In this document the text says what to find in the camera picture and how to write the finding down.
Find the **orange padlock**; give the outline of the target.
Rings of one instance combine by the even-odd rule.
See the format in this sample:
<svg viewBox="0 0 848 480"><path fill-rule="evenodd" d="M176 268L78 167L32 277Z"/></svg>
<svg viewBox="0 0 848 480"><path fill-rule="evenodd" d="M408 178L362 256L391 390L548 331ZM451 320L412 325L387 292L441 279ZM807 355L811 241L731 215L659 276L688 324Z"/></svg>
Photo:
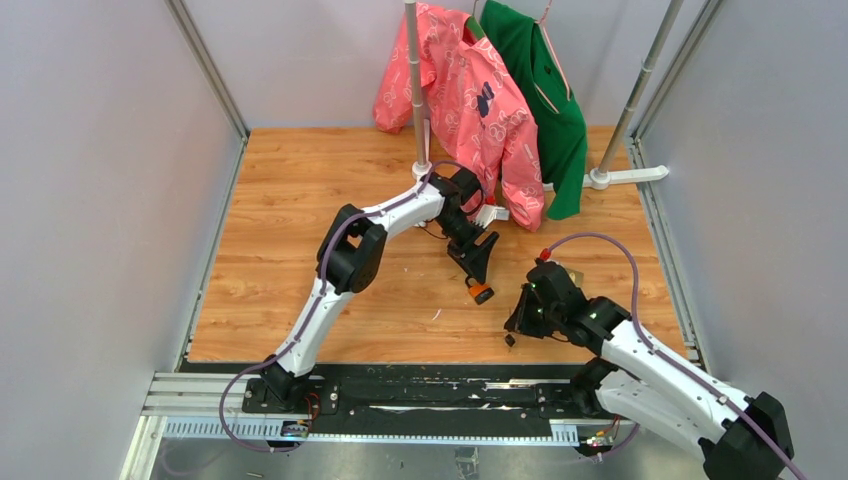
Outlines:
<svg viewBox="0 0 848 480"><path fill-rule="evenodd" d="M465 279L465 285L476 305L486 303L495 295L494 290L487 283L480 283L471 276Z"/></svg>

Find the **brass padlock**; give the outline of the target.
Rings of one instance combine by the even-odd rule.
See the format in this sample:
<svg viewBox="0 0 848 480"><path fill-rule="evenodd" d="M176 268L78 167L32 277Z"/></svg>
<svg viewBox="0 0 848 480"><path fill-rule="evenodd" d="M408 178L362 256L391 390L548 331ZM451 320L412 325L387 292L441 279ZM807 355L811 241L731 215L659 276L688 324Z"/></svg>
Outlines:
<svg viewBox="0 0 848 480"><path fill-rule="evenodd" d="M565 269L566 273L568 274L571 282L575 286L577 286L578 288L581 288L583 283L584 283L584 273L581 272L581 271L578 271L578 270L574 270L574 269L569 268L569 267L564 267L564 269Z"/></svg>

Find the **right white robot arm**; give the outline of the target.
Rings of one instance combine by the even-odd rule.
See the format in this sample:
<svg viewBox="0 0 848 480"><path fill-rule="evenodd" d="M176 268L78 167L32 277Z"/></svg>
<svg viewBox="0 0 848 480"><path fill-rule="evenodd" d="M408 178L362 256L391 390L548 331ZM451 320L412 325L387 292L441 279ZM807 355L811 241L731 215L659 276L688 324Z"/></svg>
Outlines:
<svg viewBox="0 0 848 480"><path fill-rule="evenodd" d="M794 457L780 401L710 376L621 305L587 298L556 262L536 260L504 327L535 338L561 335L592 352L571 380L575 411L634 421L700 460L710 479L776 479Z"/></svg>

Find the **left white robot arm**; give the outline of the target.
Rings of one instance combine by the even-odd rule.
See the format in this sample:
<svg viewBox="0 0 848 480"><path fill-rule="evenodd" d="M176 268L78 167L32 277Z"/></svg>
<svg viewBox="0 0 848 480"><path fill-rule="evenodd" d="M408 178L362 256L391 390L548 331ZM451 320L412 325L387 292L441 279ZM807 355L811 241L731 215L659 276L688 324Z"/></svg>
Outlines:
<svg viewBox="0 0 848 480"><path fill-rule="evenodd" d="M498 233L476 219L482 212L473 199L487 198L477 176L463 166L443 176L428 171L409 190L381 204L360 209L347 204L337 212L316 254L316 277L292 331L259 368L268 400L283 413L305 403L309 375L329 330L353 297L376 278L386 244L418 224L436 223L448 240L446 253L465 273L481 304L492 297L487 273Z"/></svg>

